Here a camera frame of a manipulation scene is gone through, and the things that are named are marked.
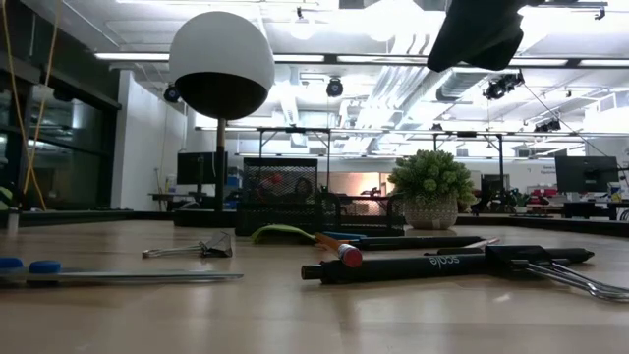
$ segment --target desk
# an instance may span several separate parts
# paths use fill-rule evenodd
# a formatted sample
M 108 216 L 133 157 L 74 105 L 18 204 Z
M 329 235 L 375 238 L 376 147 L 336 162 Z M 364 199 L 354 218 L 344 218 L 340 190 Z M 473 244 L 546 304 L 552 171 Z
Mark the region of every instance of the desk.
M 607 205 L 607 209 L 597 208 L 597 205 Z M 564 203 L 565 217 L 572 216 L 608 216 L 609 220 L 617 220 L 618 210 L 629 208 L 629 202 L 566 202 Z
M 195 199 L 195 196 L 183 193 L 149 193 L 154 201 L 159 202 L 159 210 L 161 211 L 161 203 L 166 202 L 166 211 L 173 210 L 173 203 L 175 202 L 175 198 L 190 198 L 192 200 Z
M 460 276 L 322 286 L 300 277 L 300 266 L 316 264 L 321 251 L 253 246 L 246 238 L 235 241 L 233 259 L 141 259 L 142 250 L 189 246 L 206 240 L 210 231 L 167 221 L 123 221 L 23 228 L 17 240 L 0 238 L 0 255 L 27 262 L 245 274 L 215 284 L 4 289 L 2 352 L 625 354 L 629 347 L 625 305 L 550 282 Z M 578 270 L 629 286 L 624 239 L 485 226 L 455 226 L 448 234 L 501 237 L 506 244 L 586 246 L 597 255 Z M 373 252 L 366 258 L 417 253 Z

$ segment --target yellow cable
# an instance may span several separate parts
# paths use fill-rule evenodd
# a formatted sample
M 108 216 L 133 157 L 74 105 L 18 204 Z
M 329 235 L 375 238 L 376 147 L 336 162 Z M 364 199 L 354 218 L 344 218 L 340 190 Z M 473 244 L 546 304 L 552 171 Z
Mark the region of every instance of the yellow cable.
M 48 70 L 46 70 L 46 78 L 44 79 L 43 85 L 48 88 L 48 83 L 50 82 L 50 72 L 52 71 L 52 58 L 55 53 L 55 43 L 57 42 L 57 30 L 59 29 L 59 18 L 61 14 L 61 4 L 62 0 L 57 0 L 57 6 L 55 7 L 55 23 L 52 31 L 52 40 L 50 41 L 50 52 L 48 53 Z M 34 176 L 33 165 L 35 163 L 35 152 L 37 151 L 37 140 L 39 139 L 39 128 L 41 127 L 41 120 L 43 118 L 43 112 L 46 107 L 46 98 L 48 98 L 48 90 L 45 90 L 43 93 L 43 97 L 41 98 L 41 103 L 39 104 L 39 117 L 37 117 L 37 126 L 35 127 L 35 136 L 34 136 L 34 144 L 32 145 L 32 152 L 30 153 L 29 158 L 29 170 L 27 171 L 27 181 L 24 184 L 24 195 L 29 190 L 29 182 L 30 175 Z
M 4 38 L 7 44 L 7 56 L 9 57 L 9 72 L 11 76 L 11 86 L 13 89 L 13 98 L 16 104 L 16 112 L 18 113 L 18 124 L 20 126 L 20 132 L 22 133 L 22 143 L 24 145 L 25 152 L 27 153 L 27 159 L 30 164 L 30 155 L 29 155 L 29 137 L 27 136 L 27 132 L 24 129 L 24 122 L 22 121 L 22 109 L 20 108 L 20 99 L 18 98 L 18 85 L 16 83 L 16 72 L 13 67 L 13 53 L 11 50 L 11 37 L 9 36 L 9 21 L 7 19 L 7 0 L 2 0 L 2 19 L 4 20 Z M 32 174 L 32 182 L 37 189 L 37 193 L 39 195 L 39 201 L 41 202 L 41 206 L 44 210 L 46 210 L 46 203 L 43 200 L 43 196 L 41 194 L 41 190 L 39 189 L 39 185 L 37 183 L 37 177 L 35 177 L 34 171 Z

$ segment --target computer monitor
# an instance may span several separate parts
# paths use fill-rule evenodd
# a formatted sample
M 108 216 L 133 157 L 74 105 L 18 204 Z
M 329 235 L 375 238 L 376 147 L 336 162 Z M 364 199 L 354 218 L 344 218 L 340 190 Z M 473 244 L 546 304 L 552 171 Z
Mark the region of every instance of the computer monitor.
M 177 184 L 204 185 L 216 183 L 216 152 L 180 152 L 177 154 Z M 227 152 L 223 178 L 227 183 Z
M 561 193 L 607 192 L 618 182 L 616 157 L 556 156 L 557 189 Z

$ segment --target lamp shade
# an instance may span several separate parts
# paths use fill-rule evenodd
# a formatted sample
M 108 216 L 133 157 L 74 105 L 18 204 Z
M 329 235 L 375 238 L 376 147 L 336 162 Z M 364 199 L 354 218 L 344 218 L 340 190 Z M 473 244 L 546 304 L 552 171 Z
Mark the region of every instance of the lamp shade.
M 251 22 L 226 12 L 187 21 L 170 48 L 170 76 L 196 112 L 227 120 L 254 113 L 274 81 L 266 38 Z

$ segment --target black binder clip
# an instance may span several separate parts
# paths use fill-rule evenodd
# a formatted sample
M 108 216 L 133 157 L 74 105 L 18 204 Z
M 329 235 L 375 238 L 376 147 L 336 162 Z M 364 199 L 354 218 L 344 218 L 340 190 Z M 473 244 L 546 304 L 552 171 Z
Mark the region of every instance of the black binder clip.
M 486 246 L 485 257 L 489 268 L 498 272 L 534 274 L 587 291 L 599 299 L 629 302 L 629 289 L 590 279 L 568 268 L 568 260 L 554 260 L 542 246 Z
M 233 256 L 232 242 L 229 234 L 221 232 L 215 234 L 212 238 L 203 242 L 200 241 L 195 246 L 179 247 L 171 249 L 146 250 L 142 252 L 142 258 L 155 258 L 164 256 L 179 256 L 187 254 L 196 254 L 201 258 L 218 257 L 228 258 Z

